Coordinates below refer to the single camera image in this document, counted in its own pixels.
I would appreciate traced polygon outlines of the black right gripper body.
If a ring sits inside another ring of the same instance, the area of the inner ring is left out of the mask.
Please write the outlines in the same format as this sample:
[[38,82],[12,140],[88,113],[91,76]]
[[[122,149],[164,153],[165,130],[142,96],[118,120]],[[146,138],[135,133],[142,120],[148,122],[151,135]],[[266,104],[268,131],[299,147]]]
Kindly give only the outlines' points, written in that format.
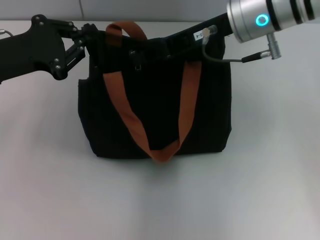
[[195,60],[205,52],[217,59],[225,53],[225,37],[233,33],[228,16],[223,13],[185,30],[162,38],[161,50],[167,59]]

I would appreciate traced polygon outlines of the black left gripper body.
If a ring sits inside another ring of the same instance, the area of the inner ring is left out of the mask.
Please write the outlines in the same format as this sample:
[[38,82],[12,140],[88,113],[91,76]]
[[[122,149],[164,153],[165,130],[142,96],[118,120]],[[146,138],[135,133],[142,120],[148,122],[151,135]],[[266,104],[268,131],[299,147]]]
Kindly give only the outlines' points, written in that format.
[[35,15],[28,31],[0,40],[0,81],[45,71],[60,81],[67,77],[65,46],[58,31],[65,21]]

